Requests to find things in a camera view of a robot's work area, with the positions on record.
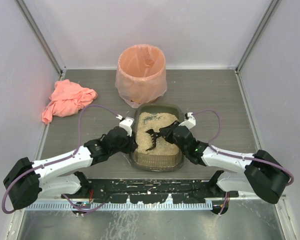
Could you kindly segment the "black slotted litter scoop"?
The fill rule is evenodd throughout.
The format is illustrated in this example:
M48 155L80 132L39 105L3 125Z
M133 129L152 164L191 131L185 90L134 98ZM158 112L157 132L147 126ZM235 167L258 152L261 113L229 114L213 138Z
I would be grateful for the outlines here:
M151 146L149 148L146 149L146 151L151 151L154 150L157 146L157 139L160 138L162 135L161 133L158 131L155 131L154 129L149 129L146 131L146 133L150 136L151 139Z

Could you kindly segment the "dark green litter box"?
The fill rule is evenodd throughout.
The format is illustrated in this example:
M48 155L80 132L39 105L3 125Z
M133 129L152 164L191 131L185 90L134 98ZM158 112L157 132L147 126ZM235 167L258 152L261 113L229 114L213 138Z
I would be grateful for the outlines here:
M183 154L160 134L161 128L184 120L180 108L172 104L146 103L135 111L134 120L132 129L137 149L129 155L131 165L152 172L173 172L181 168Z

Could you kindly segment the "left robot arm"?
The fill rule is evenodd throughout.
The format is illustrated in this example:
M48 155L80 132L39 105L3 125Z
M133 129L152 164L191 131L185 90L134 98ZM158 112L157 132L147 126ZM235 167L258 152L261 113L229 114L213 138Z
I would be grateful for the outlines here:
M84 197L90 189L89 181L77 170L105 162L118 152L134 152L137 148L135 138L131 127L116 126L74 151L43 160L19 159L3 180L6 192L1 203L2 211L11 213L6 209L7 199L16 211L28 207L38 198L62 194Z

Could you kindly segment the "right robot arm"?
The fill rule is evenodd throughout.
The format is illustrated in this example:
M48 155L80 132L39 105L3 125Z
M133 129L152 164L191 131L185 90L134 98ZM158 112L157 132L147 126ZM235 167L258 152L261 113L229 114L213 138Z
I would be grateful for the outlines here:
M159 135L176 145L191 163L223 169L216 185L224 192L255 193L265 202L277 204L293 181L291 173L265 150L256 153L223 150L195 139L188 127L177 121L160 128Z

